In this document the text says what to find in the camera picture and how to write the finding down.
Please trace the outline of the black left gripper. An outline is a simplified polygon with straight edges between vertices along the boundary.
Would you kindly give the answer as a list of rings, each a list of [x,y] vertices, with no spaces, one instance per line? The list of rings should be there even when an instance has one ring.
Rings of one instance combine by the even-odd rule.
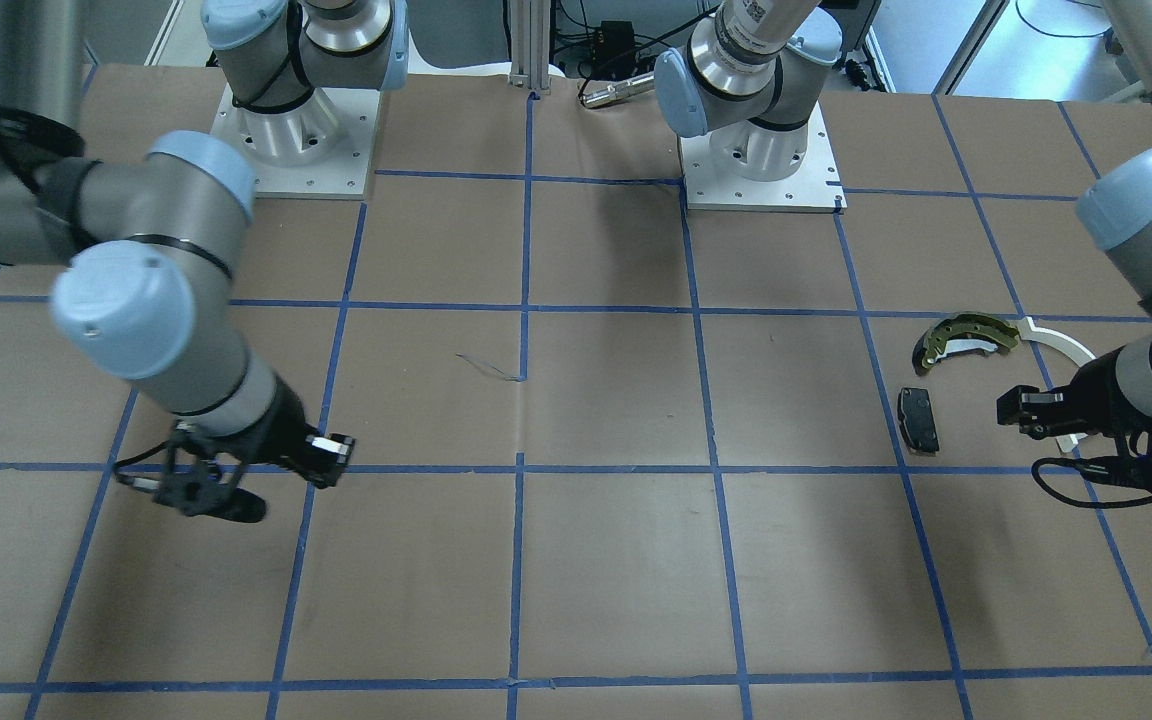
[[[1079,367],[1069,384],[1048,391],[1015,386],[996,397],[996,423],[1033,439],[1083,433],[1126,439],[1152,432],[1152,419],[1126,397],[1117,366],[1121,347]]]

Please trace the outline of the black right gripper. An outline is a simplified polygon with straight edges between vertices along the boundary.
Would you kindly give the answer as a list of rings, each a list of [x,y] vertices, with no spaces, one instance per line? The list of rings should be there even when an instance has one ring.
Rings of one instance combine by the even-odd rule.
[[[306,423],[300,397],[279,381],[273,406],[241,433],[206,435],[200,427],[179,420],[166,441],[166,465],[152,497],[184,516],[260,523],[268,503],[238,488],[248,468],[273,464],[300,475],[311,486],[328,488],[338,484],[353,450],[351,435],[317,433]]]

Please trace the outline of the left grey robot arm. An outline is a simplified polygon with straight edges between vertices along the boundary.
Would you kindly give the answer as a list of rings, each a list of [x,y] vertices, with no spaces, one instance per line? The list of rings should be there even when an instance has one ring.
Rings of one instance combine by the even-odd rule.
[[[1152,1],[1106,1],[1102,9],[1152,106]],[[840,50],[838,24],[814,1],[723,1],[684,50],[657,58],[657,101],[682,138],[740,124],[796,132]],[[1152,319],[1152,149],[1098,179],[1075,213]],[[1152,433],[1152,336],[1097,357],[1064,387],[1011,388],[996,397],[996,419],[1036,438]]]

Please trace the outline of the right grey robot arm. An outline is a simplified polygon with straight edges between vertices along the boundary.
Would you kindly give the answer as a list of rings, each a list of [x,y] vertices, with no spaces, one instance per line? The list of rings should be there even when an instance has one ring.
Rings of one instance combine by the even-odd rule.
[[[328,88],[402,88],[407,5],[206,1],[200,20],[251,150],[179,129],[136,164],[84,154],[82,12],[78,1],[0,1],[0,266],[59,266],[59,331],[174,416],[160,473],[129,475],[120,461],[116,479],[185,516],[256,523],[266,503],[241,487],[248,468],[333,487],[355,439],[308,423],[230,320],[253,222],[250,161],[329,152],[344,131]]]

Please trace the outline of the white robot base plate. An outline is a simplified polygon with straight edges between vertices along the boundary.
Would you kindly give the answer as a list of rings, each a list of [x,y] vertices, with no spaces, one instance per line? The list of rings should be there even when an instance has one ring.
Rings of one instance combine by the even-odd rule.
[[[708,211],[840,213],[847,209],[826,120],[788,132],[748,122],[679,141],[687,206]]]
[[[316,88],[301,108],[259,114],[223,88],[211,135],[238,149],[259,199],[364,200],[384,92]]]

